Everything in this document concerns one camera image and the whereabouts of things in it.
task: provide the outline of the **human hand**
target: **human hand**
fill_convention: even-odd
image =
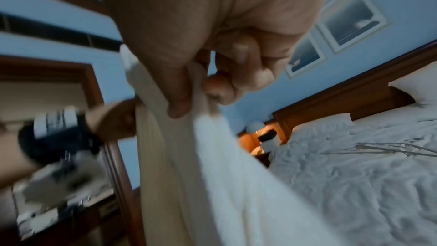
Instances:
[[[186,64],[218,72],[203,90],[221,104],[271,84],[325,0],[103,0],[124,42],[150,71],[177,118],[191,108]]]
[[[140,103],[138,99],[129,99],[97,106],[85,113],[86,123],[105,143],[133,137],[136,135],[135,107]]]

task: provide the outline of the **lamp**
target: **lamp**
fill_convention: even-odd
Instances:
[[[247,126],[246,133],[256,133],[259,135],[259,131],[263,128],[265,128],[264,123],[261,121],[253,121]]]

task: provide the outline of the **towel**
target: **towel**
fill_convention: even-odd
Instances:
[[[241,149],[218,105],[201,90],[207,73],[188,65],[192,110],[168,102],[126,46],[136,110],[144,232],[149,246],[341,246],[343,240],[300,196]]]

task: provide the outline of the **white picture frame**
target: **white picture frame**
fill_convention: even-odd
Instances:
[[[313,68],[326,59],[322,49],[311,34],[307,34],[297,45],[285,72],[289,79]]]
[[[332,0],[322,9],[317,27],[338,53],[387,24],[370,0]]]

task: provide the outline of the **pillow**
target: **pillow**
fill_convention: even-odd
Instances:
[[[436,105],[415,103],[361,118],[355,120],[354,123],[355,125],[368,125],[373,127],[391,127],[434,119],[437,119]]]
[[[388,85],[408,93],[416,103],[437,103],[437,61],[396,79]]]
[[[348,113],[319,118],[293,128],[291,140],[305,140],[313,136],[319,136],[335,131],[341,131],[348,127],[354,126],[351,116]]]

